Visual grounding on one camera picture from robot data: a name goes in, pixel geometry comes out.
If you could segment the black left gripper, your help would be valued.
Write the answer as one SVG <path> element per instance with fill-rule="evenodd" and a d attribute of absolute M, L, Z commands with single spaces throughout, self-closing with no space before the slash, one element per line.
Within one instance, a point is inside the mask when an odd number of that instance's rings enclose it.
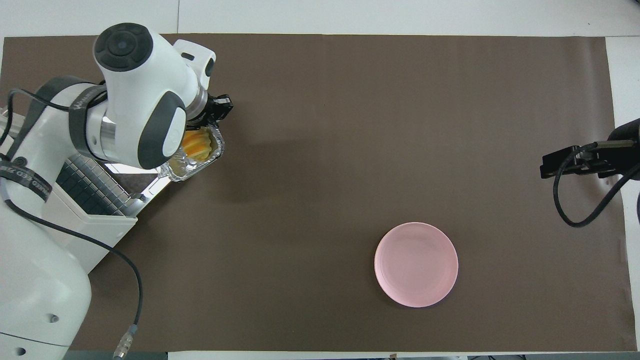
<path fill-rule="evenodd" d="M 199 114 L 187 121 L 188 128 L 202 128 L 205 126 L 218 127 L 218 123 L 224 120 L 234 107 L 229 94 L 220 96 L 209 95 L 204 108 Z"/>

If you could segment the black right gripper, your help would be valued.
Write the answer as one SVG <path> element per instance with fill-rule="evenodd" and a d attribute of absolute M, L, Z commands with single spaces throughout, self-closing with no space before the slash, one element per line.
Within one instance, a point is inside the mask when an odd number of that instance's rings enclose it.
<path fill-rule="evenodd" d="M 598 141 L 596 146 L 582 150 L 574 157 L 574 165 L 570 166 L 570 173 L 580 176 L 596 174 L 598 178 L 608 178 L 616 175 L 624 176 L 639 164 L 639 125 L 635 119 L 616 127 L 606 141 Z M 542 179 L 554 177 L 562 163 L 573 152 L 573 146 L 543 155 L 540 165 Z"/>

